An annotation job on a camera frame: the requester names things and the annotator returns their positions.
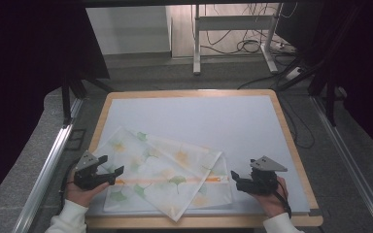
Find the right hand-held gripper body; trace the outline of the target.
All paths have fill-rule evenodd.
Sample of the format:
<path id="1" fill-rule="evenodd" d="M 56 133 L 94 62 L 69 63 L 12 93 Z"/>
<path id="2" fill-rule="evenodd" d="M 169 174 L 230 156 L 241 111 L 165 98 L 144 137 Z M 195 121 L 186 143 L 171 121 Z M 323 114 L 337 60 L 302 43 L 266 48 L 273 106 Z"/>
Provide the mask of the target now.
<path id="1" fill-rule="evenodd" d="M 251 172 L 254 194 L 270 195 L 276 191 L 278 188 L 277 172 L 286 172 L 288 168 L 267 156 L 251 161 L 255 163 L 255 169 Z"/>

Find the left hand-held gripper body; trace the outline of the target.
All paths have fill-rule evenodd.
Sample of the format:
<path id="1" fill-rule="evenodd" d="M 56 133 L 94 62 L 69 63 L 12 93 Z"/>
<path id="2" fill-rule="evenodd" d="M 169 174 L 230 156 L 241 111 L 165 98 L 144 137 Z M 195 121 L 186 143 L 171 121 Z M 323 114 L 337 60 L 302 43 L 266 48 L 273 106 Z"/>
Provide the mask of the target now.
<path id="1" fill-rule="evenodd" d="M 110 174 L 98 175 L 98 158 L 88 150 L 75 166 L 74 184 L 83 190 L 91 190 L 102 183 L 108 183 Z"/>

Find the white floral patterned cloth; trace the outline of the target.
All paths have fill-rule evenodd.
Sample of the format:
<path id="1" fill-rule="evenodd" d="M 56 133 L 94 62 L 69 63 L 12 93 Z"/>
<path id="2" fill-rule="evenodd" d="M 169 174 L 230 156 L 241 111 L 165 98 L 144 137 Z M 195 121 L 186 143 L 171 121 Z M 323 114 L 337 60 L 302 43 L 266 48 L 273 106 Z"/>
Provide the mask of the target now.
<path id="1" fill-rule="evenodd" d="M 160 212 L 177 221 L 187 210 L 232 203 L 223 153 L 119 128 L 94 151 L 102 169 L 124 171 L 106 191 L 105 213 Z"/>

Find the person's left hand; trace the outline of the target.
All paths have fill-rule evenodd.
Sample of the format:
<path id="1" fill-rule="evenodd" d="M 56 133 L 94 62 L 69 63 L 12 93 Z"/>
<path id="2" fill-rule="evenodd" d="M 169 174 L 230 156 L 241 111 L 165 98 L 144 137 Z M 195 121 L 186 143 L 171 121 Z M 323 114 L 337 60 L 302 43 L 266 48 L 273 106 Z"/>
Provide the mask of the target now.
<path id="1" fill-rule="evenodd" d="M 75 172 L 72 171 L 67 180 L 66 199 L 83 207 L 87 208 L 91 200 L 109 186 L 108 183 L 102 183 L 94 189 L 83 190 L 74 184 L 74 174 Z"/>

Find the person's right hand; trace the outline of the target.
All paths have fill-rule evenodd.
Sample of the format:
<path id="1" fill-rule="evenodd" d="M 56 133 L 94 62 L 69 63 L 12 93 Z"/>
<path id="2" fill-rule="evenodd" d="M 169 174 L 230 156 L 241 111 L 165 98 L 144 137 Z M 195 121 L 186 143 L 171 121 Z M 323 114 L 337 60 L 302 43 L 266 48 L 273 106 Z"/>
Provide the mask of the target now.
<path id="1" fill-rule="evenodd" d="M 287 200 L 288 190 L 285 179 L 277 177 L 277 181 L 279 184 L 276 192 Z M 254 198 L 259 202 L 260 207 L 268 217 L 278 216 L 286 212 L 284 204 L 274 194 L 269 196 L 254 195 Z"/>

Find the white table mat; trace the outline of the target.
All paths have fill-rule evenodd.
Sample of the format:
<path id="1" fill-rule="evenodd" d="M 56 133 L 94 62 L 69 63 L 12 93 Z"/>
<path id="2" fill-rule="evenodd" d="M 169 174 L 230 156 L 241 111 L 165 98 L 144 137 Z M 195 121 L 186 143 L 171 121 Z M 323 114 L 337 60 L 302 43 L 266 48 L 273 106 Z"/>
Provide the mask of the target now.
<path id="1" fill-rule="evenodd" d="M 250 176 L 252 159 L 267 156 L 287 167 L 285 178 L 291 210 L 310 210 L 289 148 L 292 138 L 281 108 L 268 95 L 225 97 L 126 98 L 110 95 L 99 118 L 90 151 L 110 139 L 119 128 L 219 150 L 223 153 L 232 203 L 215 208 L 187 210 L 181 216 L 258 214 L 259 205 L 237 190 L 231 171 Z"/>

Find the black metal stand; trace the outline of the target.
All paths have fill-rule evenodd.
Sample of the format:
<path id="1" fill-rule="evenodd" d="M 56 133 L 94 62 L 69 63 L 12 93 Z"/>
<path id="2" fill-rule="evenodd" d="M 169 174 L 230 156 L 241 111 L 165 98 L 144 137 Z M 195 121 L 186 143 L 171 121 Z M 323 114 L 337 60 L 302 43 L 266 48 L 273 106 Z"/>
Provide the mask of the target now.
<path id="1" fill-rule="evenodd" d="M 324 115 L 329 121 L 331 126 L 335 126 L 334 118 L 334 103 L 336 100 L 335 94 L 335 80 L 331 78 L 330 74 L 330 62 L 327 58 L 323 58 L 317 64 L 307 68 L 304 72 L 295 76 L 292 80 L 284 83 L 278 84 L 276 87 L 277 91 L 284 91 L 290 87 L 300 83 L 310 77 L 313 77 L 311 83 L 309 84 L 307 91 L 310 96 L 318 96 L 321 94 L 322 90 L 326 90 L 326 95 L 324 97 Z"/>
<path id="2" fill-rule="evenodd" d="M 66 127 L 72 122 L 72 108 L 70 101 L 70 92 L 73 92 L 74 96 L 80 100 L 87 97 L 87 91 L 84 87 L 84 81 L 87 81 L 107 93 L 115 92 L 115 90 L 102 83 L 98 79 L 91 78 L 89 75 L 79 73 L 76 77 L 72 75 L 64 75 L 62 78 L 61 96 L 62 96 L 62 110 L 63 110 L 63 127 Z"/>

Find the white power strip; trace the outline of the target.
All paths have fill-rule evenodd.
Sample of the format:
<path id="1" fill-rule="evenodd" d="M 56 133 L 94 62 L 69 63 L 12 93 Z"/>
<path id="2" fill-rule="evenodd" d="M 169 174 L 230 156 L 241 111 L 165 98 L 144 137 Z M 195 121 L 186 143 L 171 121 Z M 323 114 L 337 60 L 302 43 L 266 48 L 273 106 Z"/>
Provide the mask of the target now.
<path id="1" fill-rule="evenodd" d="M 297 49 L 293 47 L 292 45 L 287 45 L 281 42 L 273 42 L 271 44 L 271 49 L 278 51 L 278 52 L 289 52 L 289 53 L 297 52 Z"/>
<path id="2" fill-rule="evenodd" d="M 295 67 L 292 71 L 290 71 L 286 75 L 286 79 L 290 81 L 290 80 L 296 78 L 298 75 L 300 75 L 303 72 L 304 72 L 303 68 L 301 68 L 301 67 Z"/>

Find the black curtain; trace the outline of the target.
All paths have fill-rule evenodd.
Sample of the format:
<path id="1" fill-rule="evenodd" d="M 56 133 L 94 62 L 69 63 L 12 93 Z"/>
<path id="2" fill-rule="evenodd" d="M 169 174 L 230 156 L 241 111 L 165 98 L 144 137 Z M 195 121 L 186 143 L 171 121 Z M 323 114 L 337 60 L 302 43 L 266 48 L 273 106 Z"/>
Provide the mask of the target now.
<path id="1" fill-rule="evenodd" d="M 303 54 L 311 66 L 329 60 L 335 89 L 346 91 L 344 107 L 373 140 L 373 0 L 287 1 L 301 3 L 297 36 L 318 22 L 314 43 Z"/>
<path id="2" fill-rule="evenodd" d="M 0 0 L 0 184 L 65 80 L 109 73 L 83 0 Z"/>

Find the white cabinet panel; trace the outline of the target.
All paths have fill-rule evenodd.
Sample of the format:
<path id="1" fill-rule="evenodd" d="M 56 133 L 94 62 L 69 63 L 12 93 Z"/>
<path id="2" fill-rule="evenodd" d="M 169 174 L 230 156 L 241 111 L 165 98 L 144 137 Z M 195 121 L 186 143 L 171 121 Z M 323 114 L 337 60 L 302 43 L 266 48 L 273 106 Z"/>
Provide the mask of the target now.
<path id="1" fill-rule="evenodd" d="M 169 52 L 170 17 L 165 6 L 87 8 L 101 52 Z"/>

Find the black floor bracket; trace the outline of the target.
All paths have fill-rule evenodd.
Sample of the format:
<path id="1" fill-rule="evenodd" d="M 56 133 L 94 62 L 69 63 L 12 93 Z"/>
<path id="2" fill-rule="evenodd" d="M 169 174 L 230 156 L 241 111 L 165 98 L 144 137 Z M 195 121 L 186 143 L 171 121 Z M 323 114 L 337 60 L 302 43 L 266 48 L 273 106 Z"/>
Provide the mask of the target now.
<path id="1" fill-rule="evenodd" d="M 84 143 L 85 134 L 85 129 L 74 129 L 69 136 L 65 149 L 80 150 Z"/>

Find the aluminium rail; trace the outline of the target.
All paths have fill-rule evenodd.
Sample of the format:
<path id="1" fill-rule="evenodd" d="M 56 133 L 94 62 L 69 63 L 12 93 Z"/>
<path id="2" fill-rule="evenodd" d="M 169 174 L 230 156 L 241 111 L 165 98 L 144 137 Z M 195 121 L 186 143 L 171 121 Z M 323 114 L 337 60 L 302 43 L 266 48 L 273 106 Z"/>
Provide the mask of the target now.
<path id="1" fill-rule="evenodd" d="M 51 147 L 50 153 L 48 154 L 48 157 L 43 165 L 43 168 L 41 169 L 41 172 L 32 187 L 25 205 L 23 206 L 18 216 L 16 225 L 13 228 L 12 233 L 27 233 L 30 226 L 32 225 L 34 217 L 39 210 L 41 202 L 50 184 L 51 176 L 55 171 L 57 163 L 72 132 L 72 128 L 75 124 L 82 103 L 83 100 L 75 99 L 72 106 L 70 107 L 71 119 L 65 126 L 63 126 L 59 130 Z"/>
<path id="2" fill-rule="evenodd" d="M 373 218 L 373 188 L 370 186 L 361 169 L 358 167 L 352 152 L 342 138 L 338 128 L 336 126 L 333 126 L 330 120 L 327 118 L 325 113 L 325 106 L 322 103 L 321 99 L 319 97 L 313 96 L 310 98 L 310 100 L 312 101 L 325 130 L 329 134 L 329 138 L 331 139 L 334 147 L 341 157 L 344 166 L 350 174 L 350 177 L 352 178 L 365 206 L 367 207 L 370 215 L 372 215 Z"/>

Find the white metal desk frame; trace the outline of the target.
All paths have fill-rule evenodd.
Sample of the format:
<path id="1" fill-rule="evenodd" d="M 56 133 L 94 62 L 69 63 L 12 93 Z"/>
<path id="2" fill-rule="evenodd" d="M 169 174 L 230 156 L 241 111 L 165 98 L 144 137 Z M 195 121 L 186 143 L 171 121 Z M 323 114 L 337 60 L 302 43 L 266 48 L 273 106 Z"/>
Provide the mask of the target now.
<path id="1" fill-rule="evenodd" d="M 193 14 L 194 52 L 193 52 L 193 74 L 201 73 L 200 54 L 200 32 L 222 31 L 222 30 L 259 30 L 267 31 L 266 39 L 260 43 L 260 49 L 271 74 L 277 74 L 278 68 L 270 52 L 270 46 L 275 34 L 279 20 L 282 4 L 279 3 L 271 16 L 249 15 L 249 16 L 213 16 L 202 17 L 200 6 L 195 5 Z"/>

